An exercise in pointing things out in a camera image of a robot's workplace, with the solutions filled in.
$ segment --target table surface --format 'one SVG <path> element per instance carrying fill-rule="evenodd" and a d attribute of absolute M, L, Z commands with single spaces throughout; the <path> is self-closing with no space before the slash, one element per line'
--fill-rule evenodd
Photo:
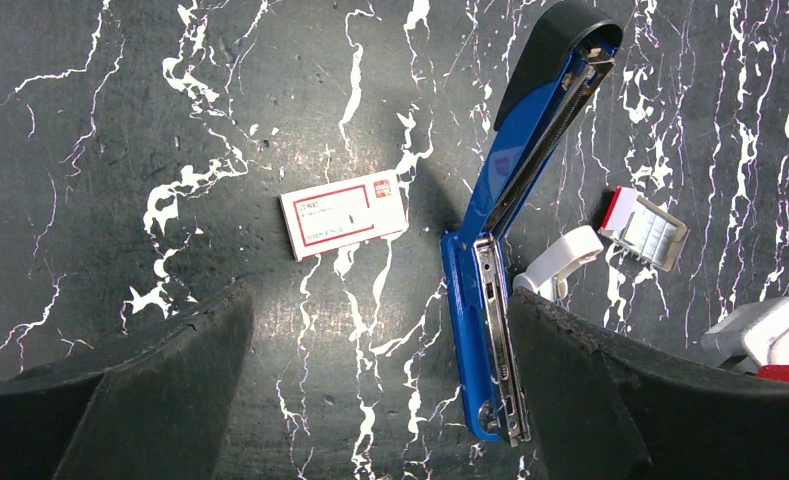
<path fill-rule="evenodd" d="M 438 242 L 550 3 L 0 2 L 0 379 L 253 275 L 218 478 L 535 478 L 531 446 L 463 426 Z M 618 64 L 511 268 L 637 188 L 691 229 L 678 268 L 609 247 L 564 306 L 699 359 L 727 312 L 789 296 L 789 1 L 596 3 Z M 279 194 L 391 168 L 406 232 L 293 261 Z"/>

